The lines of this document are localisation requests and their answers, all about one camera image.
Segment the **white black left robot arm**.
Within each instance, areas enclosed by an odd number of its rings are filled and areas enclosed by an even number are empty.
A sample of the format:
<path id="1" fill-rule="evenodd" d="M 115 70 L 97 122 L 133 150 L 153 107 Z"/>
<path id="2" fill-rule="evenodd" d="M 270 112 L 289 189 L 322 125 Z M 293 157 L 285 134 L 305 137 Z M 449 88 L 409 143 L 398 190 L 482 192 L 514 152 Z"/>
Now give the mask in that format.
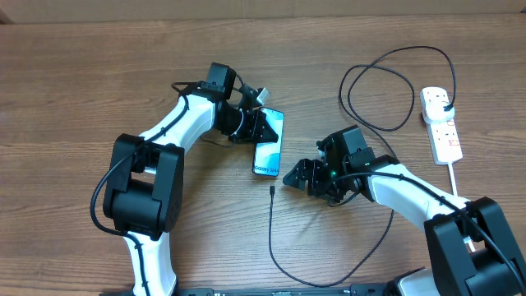
<path id="1" fill-rule="evenodd" d="M 253 144 L 253 173 L 279 174 L 284 113 L 264 106 L 266 88 L 242 86 L 239 104 L 229 104 L 226 86 L 198 81 L 172 87 L 177 105 L 150 130 L 118 137 L 93 193 L 104 194 L 104 215 L 114 223 L 109 232 L 128 246 L 135 277 L 130 295 L 176 293 L 169 234 L 182 205 L 184 158 L 199 137 L 216 129 L 234 144 Z"/>

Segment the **Samsung Galaxy smartphone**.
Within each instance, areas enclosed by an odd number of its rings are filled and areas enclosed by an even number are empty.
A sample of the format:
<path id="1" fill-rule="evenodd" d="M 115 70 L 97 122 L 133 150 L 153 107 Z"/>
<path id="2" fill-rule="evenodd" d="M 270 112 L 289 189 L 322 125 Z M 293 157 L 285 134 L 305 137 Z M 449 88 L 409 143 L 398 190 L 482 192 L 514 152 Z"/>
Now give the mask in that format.
<path id="1" fill-rule="evenodd" d="M 277 177 L 279 175 L 279 162 L 284 132 L 284 114 L 280 111 L 268 108 L 261 109 L 266 115 L 270 126 L 279 136 L 277 143 L 256 144 L 253 173 Z"/>

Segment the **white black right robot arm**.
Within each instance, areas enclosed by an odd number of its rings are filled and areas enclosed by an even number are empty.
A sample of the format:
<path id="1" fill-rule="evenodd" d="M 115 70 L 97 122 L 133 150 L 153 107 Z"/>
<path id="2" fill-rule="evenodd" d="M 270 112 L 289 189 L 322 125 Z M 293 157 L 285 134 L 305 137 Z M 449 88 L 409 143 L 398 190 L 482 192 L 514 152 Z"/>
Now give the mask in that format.
<path id="1" fill-rule="evenodd" d="M 401 214 L 426 236 L 431 268 L 389 281 L 384 295 L 525 293 L 525 260 L 494 200 L 456 197 L 418 178 L 395 157 L 375 156 L 358 126 L 316 145 L 321 157 L 299 160 L 284 176 L 284 185 L 326 201 L 362 194 Z"/>

